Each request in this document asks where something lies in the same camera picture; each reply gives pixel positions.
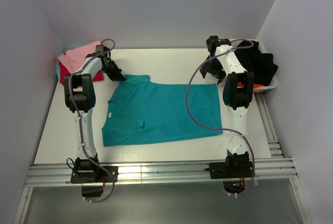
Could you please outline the teal t shirt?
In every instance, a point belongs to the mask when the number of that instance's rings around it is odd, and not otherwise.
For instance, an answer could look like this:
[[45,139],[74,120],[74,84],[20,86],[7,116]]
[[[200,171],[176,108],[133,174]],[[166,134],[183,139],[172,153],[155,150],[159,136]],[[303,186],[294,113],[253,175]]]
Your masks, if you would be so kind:
[[104,146],[141,145],[222,134],[216,84],[159,84],[127,75],[108,101]]

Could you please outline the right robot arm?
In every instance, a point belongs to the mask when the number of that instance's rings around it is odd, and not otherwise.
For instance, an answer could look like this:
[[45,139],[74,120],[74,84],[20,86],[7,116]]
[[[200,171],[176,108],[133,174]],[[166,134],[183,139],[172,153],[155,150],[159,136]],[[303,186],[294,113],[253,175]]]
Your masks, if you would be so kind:
[[206,74],[224,81],[223,102],[228,108],[230,128],[233,133],[227,148],[225,171],[231,177],[238,176],[243,169],[252,170],[249,152],[244,134],[246,115],[253,97],[254,74],[247,71],[236,57],[236,48],[229,39],[220,39],[217,35],[206,40],[209,56],[200,68],[203,78]]

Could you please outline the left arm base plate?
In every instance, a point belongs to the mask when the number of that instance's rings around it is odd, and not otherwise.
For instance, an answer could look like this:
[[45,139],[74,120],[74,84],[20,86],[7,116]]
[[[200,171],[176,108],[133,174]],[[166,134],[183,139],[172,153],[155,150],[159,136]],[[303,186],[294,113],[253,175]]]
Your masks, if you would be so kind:
[[82,184],[82,183],[112,183],[117,182],[118,168],[117,166],[105,167],[113,176],[113,179],[104,170],[101,170],[99,174],[94,171],[88,172],[73,172],[71,175],[70,183]]

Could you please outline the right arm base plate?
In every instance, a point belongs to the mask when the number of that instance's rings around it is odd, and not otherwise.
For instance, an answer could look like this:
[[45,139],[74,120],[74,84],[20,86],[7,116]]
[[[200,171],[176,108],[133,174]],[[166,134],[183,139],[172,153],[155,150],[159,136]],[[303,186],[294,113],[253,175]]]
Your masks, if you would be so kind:
[[211,179],[251,178],[254,172],[252,162],[250,162],[249,167],[240,169],[231,169],[227,166],[226,162],[209,163],[204,171],[210,173]]

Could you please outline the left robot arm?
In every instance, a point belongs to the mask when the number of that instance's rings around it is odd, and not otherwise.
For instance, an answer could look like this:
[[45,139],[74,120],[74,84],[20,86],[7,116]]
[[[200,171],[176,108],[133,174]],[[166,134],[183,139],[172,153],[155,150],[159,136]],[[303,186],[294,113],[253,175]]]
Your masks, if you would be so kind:
[[78,133],[78,149],[75,166],[82,170],[83,177],[95,182],[101,177],[98,155],[94,143],[92,114],[96,105],[93,78],[99,72],[107,75],[111,81],[122,82],[126,78],[122,69],[111,59],[111,51],[98,44],[95,51],[88,54],[83,65],[73,74],[65,75],[65,104],[72,112]]

